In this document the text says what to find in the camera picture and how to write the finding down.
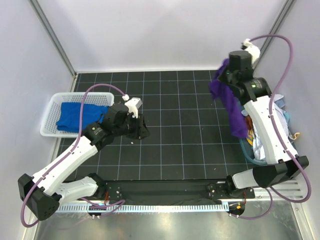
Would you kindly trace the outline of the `purple towel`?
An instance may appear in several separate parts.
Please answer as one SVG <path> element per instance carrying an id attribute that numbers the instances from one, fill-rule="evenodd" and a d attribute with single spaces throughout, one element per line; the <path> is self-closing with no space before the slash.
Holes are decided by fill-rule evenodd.
<path id="1" fill-rule="evenodd" d="M 240 139 L 245 139 L 248 136 L 248 128 L 245 118 L 240 111 L 238 99 L 234 97 L 231 89 L 226 84 L 218 80 L 218 77 L 227 68 L 228 63 L 229 59 L 225 58 L 219 69 L 214 74 L 208 88 L 212 99 L 214 100 L 219 98 L 227 111 L 231 135 Z"/>

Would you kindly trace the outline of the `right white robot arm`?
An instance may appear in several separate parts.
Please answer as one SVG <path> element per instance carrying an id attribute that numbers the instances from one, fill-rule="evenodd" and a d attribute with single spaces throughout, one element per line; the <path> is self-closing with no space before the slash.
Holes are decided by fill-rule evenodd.
<path id="1" fill-rule="evenodd" d="M 253 76 L 252 55 L 246 50 L 232 51 L 228 65 L 218 79 L 230 87 L 256 127 L 265 152 L 265 165 L 256 166 L 227 177 L 225 192 L 237 198 L 244 189 L 259 186 L 269 188 L 305 175 L 309 165 L 290 143 L 277 116 L 272 92 L 262 77 Z"/>

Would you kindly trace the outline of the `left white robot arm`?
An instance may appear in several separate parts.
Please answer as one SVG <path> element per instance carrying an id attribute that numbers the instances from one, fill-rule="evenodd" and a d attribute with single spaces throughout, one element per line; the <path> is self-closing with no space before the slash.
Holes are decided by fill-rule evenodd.
<path id="1" fill-rule="evenodd" d="M 63 204 L 84 197 L 103 199 L 107 193 L 107 184 L 96 173 L 90 173 L 77 181 L 64 181 L 115 138 L 126 136 L 142 140 L 148 137 L 150 132 L 144 116 L 139 112 L 141 105 L 139 98 L 112 105 L 101 122 L 87 125 L 81 136 L 53 162 L 32 176 L 23 174 L 17 181 L 22 207 L 28 208 L 39 221 L 44 221 Z"/>

